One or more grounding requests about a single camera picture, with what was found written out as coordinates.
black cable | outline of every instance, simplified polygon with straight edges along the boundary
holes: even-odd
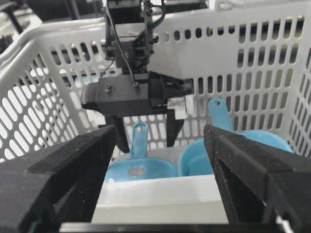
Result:
[[[127,66],[128,70],[129,70],[129,72],[130,72],[130,75],[131,75],[131,77],[132,77],[133,83],[136,83],[133,70],[132,70],[132,68],[131,68],[131,66],[130,66],[130,64],[129,64],[129,62],[128,62],[126,56],[125,56],[125,53],[124,53],[124,50],[123,50],[123,48],[122,48],[121,42],[120,42],[120,40],[119,40],[119,37],[118,37],[117,31],[116,31],[116,28],[115,28],[113,19],[112,19],[112,17],[111,17],[111,14],[110,14],[108,5],[106,6],[106,14],[107,14],[107,16],[108,16],[108,18],[109,18],[109,21],[110,21],[110,24],[111,24],[112,33],[113,33],[113,35],[115,36],[115,39],[116,39],[117,45],[118,45],[118,47],[119,47],[119,50],[120,50],[120,52],[121,52],[122,58],[124,59],[124,62],[126,63],[126,66]]]
[[[148,27],[148,30],[153,30],[153,29],[155,29],[157,26],[159,26],[159,25],[163,22],[163,20],[164,20],[164,18],[165,18],[166,9],[165,9],[164,2],[163,2],[163,1],[161,1],[161,2],[162,2],[162,5],[153,5],[153,4],[152,4],[152,7],[156,7],[156,8],[160,8],[160,9],[161,9],[162,15],[161,15],[161,17],[160,17],[157,21],[153,22],[153,23]],[[142,31],[142,32],[139,34],[138,39],[141,40],[144,36],[145,36],[145,31]]]
[[[107,66],[107,68],[103,71],[102,74],[105,74],[106,71],[112,66],[112,64],[115,62],[115,60],[112,60],[112,62],[109,64],[109,66]]]

white container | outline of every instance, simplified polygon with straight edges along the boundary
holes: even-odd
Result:
[[[193,78],[195,86],[195,111],[176,145],[203,136],[207,102],[221,97],[235,131],[272,131],[310,157],[310,14],[309,0],[226,0],[215,10],[166,15],[149,69]],[[79,96],[109,65],[104,28],[102,19],[43,24],[0,56],[0,162],[95,129]],[[117,29],[122,35],[143,26]],[[164,115],[126,117],[129,138],[138,121],[149,124],[150,149],[165,147]]]

